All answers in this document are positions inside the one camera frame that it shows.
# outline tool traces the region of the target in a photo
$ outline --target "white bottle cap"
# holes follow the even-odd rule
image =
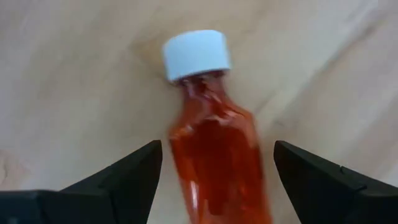
[[[163,55],[171,82],[206,71],[230,69],[226,38],[215,30],[195,30],[173,37],[164,44]]]

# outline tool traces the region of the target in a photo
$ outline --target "orange liquid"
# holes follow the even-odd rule
[[[170,143],[192,224],[271,224],[251,113],[225,94],[223,72],[180,80]]]

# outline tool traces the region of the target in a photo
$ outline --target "wooden table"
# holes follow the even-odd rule
[[[0,189],[61,189],[162,139],[149,223],[187,223],[160,48],[228,36],[230,96],[252,111],[275,223],[298,223],[272,161],[284,139],[398,185],[395,0],[2,0]]]

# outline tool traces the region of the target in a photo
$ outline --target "wood grain surface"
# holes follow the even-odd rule
[[[276,139],[398,185],[397,23],[395,0],[0,0],[0,190],[61,189],[161,139],[149,224],[188,223],[161,46],[194,29],[228,37],[226,88],[256,116],[275,224],[299,223]]]

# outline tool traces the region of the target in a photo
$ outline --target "orange plastic bottle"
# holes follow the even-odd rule
[[[191,223],[271,224],[253,117],[221,81],[229,69],[224,35],[187,32],[168,41],[164,55],[183,93],[169,138]]]

